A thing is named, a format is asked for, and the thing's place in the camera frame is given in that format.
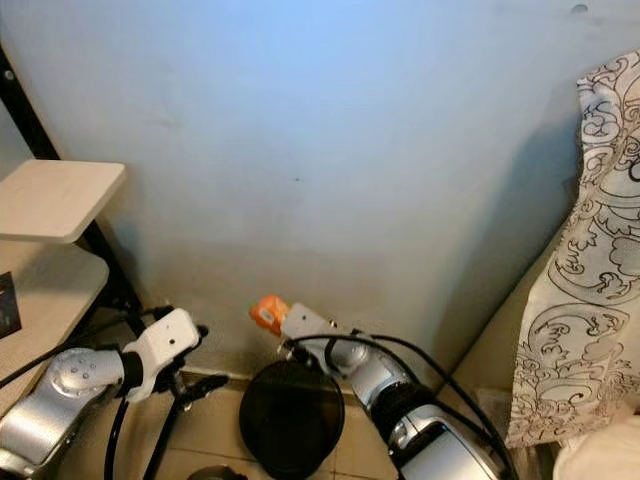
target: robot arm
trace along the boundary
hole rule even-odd
[[[82,414],[109,387],[120,385],[129,402],[144,400],[158,373],[199,340],[189,314],[175,309],[122,353],[72,348],[59,354],[33,393],[0,420],[0,470],[34,476],[70,441]]]
[[[336,333],[330,322],[304,305],[289,309],[274,296],[261,300],[251,314],[259,325],[292,340]],[[305,340],[300,346],[325,373],[350,383],[405,480],[499,478],[488,455],[430,403],[431,391],[413,382],[389,356],[349,340]]]

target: orange object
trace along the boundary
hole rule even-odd
[[[276,295],[267,295],[251,307],[249,315],[261,327],[280,336],[280,325],[289,313],[289,306]]]

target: black pot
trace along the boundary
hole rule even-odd
[[[245,445],[278,480],[312,475],[335,448],[343,425],[338,384],[297,362],[277,362],[258,373],[240,405]]]

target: beige floor tile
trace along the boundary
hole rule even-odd
[[[398,478],[386,445],[360,407],[347,407],[335,471],[337,474],[380,480]]]
[[[256,462],[238,458],[211,455],[187,450],[167,450],[157,480],[186,480],[196,470],[213,465],[228,465],[236,473],[246,475],[249,480],[269,480],[271,477]],[[311,480],[332,480],[330,472],[316,472]]]
[[[224,388],[195,402],[176,422],[169,447],[255,460],[242,441],[238,424],[243,393]],[[335,459],[334,450],[318,470],[333,471]]]
[[[171,400],[170,394],[153,395],[129,406],[116,452],[117,479],[142,478]],[[102,478],[109,432],[119,403],[119,399],[112,400],[87,418],[60,465],[58,479]]]

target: black cable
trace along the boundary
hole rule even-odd
[[[413,343],[407,342],[406,340],[403,340],[401,338],[392,337],[389,335],[371,335],[371,338],[402,345],[403,347],[408,348],[409,350],[412,350],[413,352],[418,354],[425,362],[427,362],[429,366],[431,366],[431,368],[433,368],[436,373],[438,373],[438,375],[442,377],[442,379],[460,396],[460,398],[462,398],[464,403],[466,403],[473,411],[473,413],[476,414],[476,416],[480,419],[489,434],[495,439],[498,454],[500,455],[500,458],[503,460],[503,462],[505,462],[507,468],[511,471],[513,480],[519,479],[518,472],[516,471],[516,467],[513,464],[513,459],[511,458],[511,454],[509,453],[507,446],[504,444],[502,437],[498,433],[498,430],[496,430],[496,427],[493,425],[491,420],[489,420],[489,417],[487,417],[487,415],[482,411],[480,406],[460,386],[460,384],[438,364],[438,362],[431,358],[429,354],[427,354],[420,347],[417,347]]]
[[[62,342],[60,345],[52,348],[51,350],[49,350],[46,353],[43,353],[39,357],[31,360],[26,365],[23,365],[22,367],[20,367],[15,372],[11,373],[10,375],[7,375],[5,378],[0,380],[0,389],[3,389],[7,385],[9,385],[16,378],[20,377],[21,375],[24,375],[29,370],[31,370],[33,367],[39,365],[40,363],[44,362],[45,360],[48,360],[51,357],[54,357],[54,356],[58,355],[59,353],[64,352],[66,349],[77,345],[79,342],[81,342],[83,340],[86,340],[87,338],[93,337],[94,335],[96,335],[97,333],[102,332],[103,330],[106,330],[106,329],[111,328],[111,327],[113,327],[115,325],[118,325],[118,324],[126,321],[131,316],[142,317],[142,316],[150,315],[150,314],[154,313],[155,310],[156,310],[155,308],[152,308],[152,309],[149,309],[149,310],[144,310],[139,314],[130,314],[130,313],[128,313],[128,314],[125,314],[125,315],[118,316],[117,318],[111,320],[110,322],[105,323],[104,325],[100,325],[99,327],[96,327],[96,328],[93,328],[91,330],[88,330],[88,331],[86,331],[84,333],[81,333],[80,335],[76,335],[75,337],[70,338],[70,339]]]
[[[388,348],[383,347],[382,345],[376,343],[375,340],[385,340],[385,341],[389,341],[389,342],[394,342],[394,343],[397,343],[398,345],[402,345],[402,346],[404,346],[406,348],[409,348],[410,350],[412,350],[415,353],[417,353],[423,360],[425,360],[442,377],[442,379],[445,380],[445,382],[447,382],[449,385],[451,385],[451,387],[456,391],[456,393],[458,393],[458,395],[460,395],[460,397],[462,397],[462,399],[469,406],[469,408],[471,408],[471,410],[478,416],[480,421],[483,423],[485,428],[488,430],[490,436],[494,439],[494,442],[490,442],[489,444],[497,449],[498,455],[500,456],[502,461],[505,463],[505,465],[507,466],[507,468],[511,472],[511,476],[512,476],[513,480],[519,480],[518,472],[515,469],[515,465],[513,464],[513,460],[511,458],[511,455],[509,454],[509,451],[507,450],[507,447],[504,444],[504,441],[502,440],[502,437],[500,436],[500,434],[496,430],[496,428],[493,425],[493,423],[491,423],[491,420],[489,420],[489,418],[485,415],[485,413],[482,411],[482,409],[475,403],[475,401],[469,396],[469,394],[467,392],[465,392],[464,389],[453,378],[451,378],[451,376],[447,372],[445,372],[444,369],[435,360],[433,360],[422,349],[420,349],[419,347],[413,345],[410,342],[407,342],[406,340],[402,340],[402,339],[396,338],[396,337],[391,337],[391,336],[388,336],[388,335],[370,335],[370,336],[374,340],[370,340],[370,339],[363,338],[363,337],[357,337],[357,336],[353,336],[353,335],[332,335],[332,334],[306,335],[306,336],[303,336],[303,337],[297,337],[297,338],[294,338],[294,339],[290,339],[286,343],[288,343],[290,345],[295,345],[297,343],[308,341],[308,340],[329,340],[329,339],[332,339],[332,338],[335,338],[337,340],[347,340],[347,341],[353,341],[353,342],[356,342],[356,343],[362,343],[362,344],[365,344],[365,345],[369,345],[370,347],[376,348],[376,349],[380,350],[381,352],[386,353],[387,355],[389,355],[391,353],[390,356],[395,361],[399,360],[399,364],[402,366],[402,368],[407,368],[408,371],[411,372],[411,369],[407,366],[407,364],[404,361],[400,360],[399,357],[395,353],[391,352],[391,350],[389,350]]]
[[[387,347],[384,347],[376,342],[374,342],[373,340],[370,340],[368,338],[363,338],[363,337],[355,337],[352,335],[307,335],[305,337],[298,337],[298,338],[292,338],[290,340],[287,340],[285,342],[285,345],[295,345],[297,343],[300,342],[304,342],[306,340],[331,340],[331,339],[335,339],[335,340],[356,340],[359,343],[363,343],[365,345],[369,345],[370,347],[374,347],[377,348],[378,350],[380,350],[381,352],[387,354],[389,357],[391,357],[399,366],[400,368],[402,368],[405,373],[407,374],[407,376],[409,377],[409,379],[412,382],[415,383],[420,383],[420,381],[418,380],[418,377],[416,377],[416,374],[413,373],[413,370],[411,370],[411,367],[409,367],[409,365],[407,365],[407,363],[402,360],[396,353],[394,353],[393,351],[391,351],[390,349],[388,349]]]
[[[169,444],[171,432],[173,431],[173,428],[178,421],[180,412],[184,412],[184,406],[185,404],[182,403],[181,398],[174,395],[173,403],[171,404],[171,408],[169,409],[167,418],[165,418],[164,420],[162,430],[160,430],[160,435],[158,436],[156,446],[153,449],[153,453],[151,454],[151,458],[149,459],[147,468],[144,471],[142,480],[154,480],[156,478],[158,470],[160,469],[160,465],[162,464],[162,459],[164,458],[165,451],[167,450],[167,445]]]
[[[122,428],[122,422],[124,416],[129,408],[129,402],[125,398],[120,401],[120,406],[116,412],[116,416],[113,419],[113,425],[111,427],[111,433],[109,433],[109,443],[107,443],[107,452],[104,456],[104,480],[113,480],[113,467],[116,460],[116,447],[118,445],[118,437],[120,436],[120,429]]]
[[[434,404],[436,407],[438,407],[440,410],[442,410],[444,413],[449,415],[450,417],[455,418],[456,420],[458,420],[465,427],[467,427],[473,433],[475,433],[480,438],[482,438],[482,440],[484,442],[489,444],[495,450],[498,450],[496,448],[496,446],[495,446],[495,440],[493,439],[493,437],[491,437],[491,435],[489,435],[486,431],[484,431],[482,429],[482,427],[479,427],[473,420],[470,420],[469,418],[465,417],[464,415],[462,415],[461,413],[457,412],[452,407],[450,407],[446,403],[438,400],[437,398],[434,398],[433,400],[431,400],[431,403]]]

